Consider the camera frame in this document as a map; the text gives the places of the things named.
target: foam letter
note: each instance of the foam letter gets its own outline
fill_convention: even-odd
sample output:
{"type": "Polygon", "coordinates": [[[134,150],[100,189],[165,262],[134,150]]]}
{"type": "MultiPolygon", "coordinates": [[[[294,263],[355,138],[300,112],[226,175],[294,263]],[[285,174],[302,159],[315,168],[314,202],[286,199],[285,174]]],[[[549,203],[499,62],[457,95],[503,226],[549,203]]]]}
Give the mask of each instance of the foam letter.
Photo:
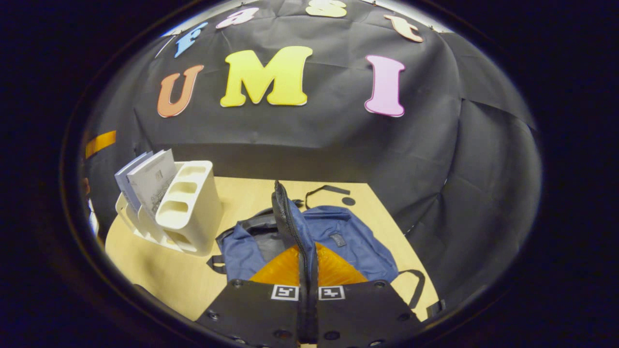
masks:
{"type": "Polygon", "coordinates": [[[311,0],[305,11],[309,15],[321,15],[323,17],[343,17],[346,15],[346,7],[338,0],[311,0]]]}
{"type": "Polygon", "coordinates": [[[423,42],[423,38],[419,35],[413,33],[413,30],[419,32],[416,26],[409,24],[404,18],[396,17],[394,15],[385,15],[385,18],[391,20],[391,24],[393,25],[393,29],[395,29],[398,34],[406,37],[408,39],[413,40],[414,42],[423,42]]]}
{"type": "Polygon", "coordinates": [[[174,104],[170,102],[172,87],[174,87],[174,81],[176,81],[181,74],[172,74],[161,81],[161,92],[159,92],[159,101],[157,102],[157,112],[161,117],[167,118],[176,116],[185,110],[187,105],[189,105],[191,94],[193,93],[197,73],[202,71],[202,69],[204,69],[203,65],[196,65],[185,70],[183,74],[185,75],[183,91],[181,92],[181,97],[174,104]]]}
{"type": "Polygon", "coordinates": [[[404,107],[399,103],[400,72],[404,64],[381,56],[366,56],[374,67],[372,97],[365,102],[365,109],[392,117],[404,115],[404,107]]]}
{"type": "Polygon", "coordinates": [[[176,42],[176,44],[178,45],[178,49],[176,50],[176,54],[174,55],[174,58],[180,56],[181,53],[183,53],[191,45],[193,45],[194,40],[198,37],[198,35],[200,35],[200,31],[201,31],[200,29],[206,27],[207,24],[208,24],[208,22],[204,22],[204,23],[198,25],[197,28],[195,28],[194,30],[190,31],[187,35],[181,37],[176,42]]]}
{"type": "Polygon", "coordinates": [[[244,9],[238,12],[235,12],[228,16],[227,19],[224,19],[221,23],[217,24],[215,28],[221,29],[225,28],[229,25],[237,25],[241,23],[245,23],[250,19],[254,18],[254,14],[258,12],[259,8],[252,7],[250,9],[244,9]]]}
{"type": "Polygon", "coordinates": [[[245,103],[241,94],[241,83],[254,104],[273,81],[273,92],[267,101],[273,105],[304,105],[308,96],[303,93],[303,67],[312,49],[304,46],[288,46],[279,50],[273,59],[263,67],[254,51],[240,51],[226,57],[230,64],[226,95],[220,103],[223,107],[238,107],[245,103]]]}

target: pink letter i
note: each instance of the pink letter i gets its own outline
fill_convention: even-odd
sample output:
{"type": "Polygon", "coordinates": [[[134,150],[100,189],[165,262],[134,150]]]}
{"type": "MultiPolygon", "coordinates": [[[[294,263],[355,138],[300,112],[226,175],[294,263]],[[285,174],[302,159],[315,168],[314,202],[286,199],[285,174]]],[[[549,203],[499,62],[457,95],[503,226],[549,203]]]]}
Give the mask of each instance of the pink letter i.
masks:
{"type": "Polygon", "coordinates": [[[391,117],[404,115],[404,107],[399,102],[400,72],[404,64],[381,56],[370,55],[365,59],[374,67],[372,97],[365,102],[365,109],[391,117]]]}

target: orange soft pad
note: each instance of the orange soft pad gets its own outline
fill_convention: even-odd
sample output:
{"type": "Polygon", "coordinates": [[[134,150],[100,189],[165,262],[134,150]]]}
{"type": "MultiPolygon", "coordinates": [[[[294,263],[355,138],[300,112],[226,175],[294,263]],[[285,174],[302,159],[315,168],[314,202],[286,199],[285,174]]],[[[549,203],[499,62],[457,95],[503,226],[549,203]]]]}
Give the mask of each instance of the orange soft pad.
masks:
{"type": "MultiPolygon", "coordinates": [[[[346,260],[326,246],[316,243],[318,286],[355,284],[368,281],[346,260]]],[[[277,255],[252,278],[253,282],[299,285],[299,249],[293,246],[277,255]]]]}

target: table surface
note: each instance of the table surface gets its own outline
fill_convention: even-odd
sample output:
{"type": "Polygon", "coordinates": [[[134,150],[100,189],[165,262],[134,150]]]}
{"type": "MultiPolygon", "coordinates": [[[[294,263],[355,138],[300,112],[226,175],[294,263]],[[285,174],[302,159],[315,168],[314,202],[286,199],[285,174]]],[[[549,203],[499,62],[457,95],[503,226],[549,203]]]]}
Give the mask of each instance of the table surface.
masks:
{"type": "MultiPolygon", "coordinates": [[[[384,246],[392,253],[398,270],[416,269],[424,273],[425,286],[417,307],[413,310],[419,320],[428,317],[426,308],[438,301],[432,280],[396,223],[372,189],[364,183],[325,183],[315,181],[280,181],[290,199],[305,199],[305,193],[322,185],[350,190],[355,200],[352,206],[342,203],[344,194],[321,190],[309,197],[311,207],[320,205],[347,207],[363,221],[384,246]]],[[[222,202],[223,216],[217,232],[234,226],[258,211],[271,207],[273,180],[225,178],[216,176],[215,186],[222,202]]],[[[110,227],[105,251],[116,267],[133,284],[139,284],[170,308],[190,320],[197,320],[226,285],[224,274],[216,273],[206,265],[212,255],[221,252],[216,243],[207,256],[193,256],[147,241],[134,235],[117,216],[110,227]]],[[[391,285],[408,303],[418,279],[404,273],[391,285]]]]}

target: white desk organizer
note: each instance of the white desk organizer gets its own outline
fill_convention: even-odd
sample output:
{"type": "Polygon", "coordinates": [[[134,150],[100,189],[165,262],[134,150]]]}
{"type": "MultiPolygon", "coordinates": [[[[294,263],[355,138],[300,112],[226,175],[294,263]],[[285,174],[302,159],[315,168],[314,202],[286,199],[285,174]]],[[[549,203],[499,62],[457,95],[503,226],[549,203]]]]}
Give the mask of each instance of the white desk organizer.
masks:
{"type": "Polygon", "coordinates": [[[121,194],[116,212],[139,237],[196,256],[210,253],[222,218],[210,161],[176,162],[178,173],[170,183],[155,215],[140,207],[136,215],[121,194]]]}

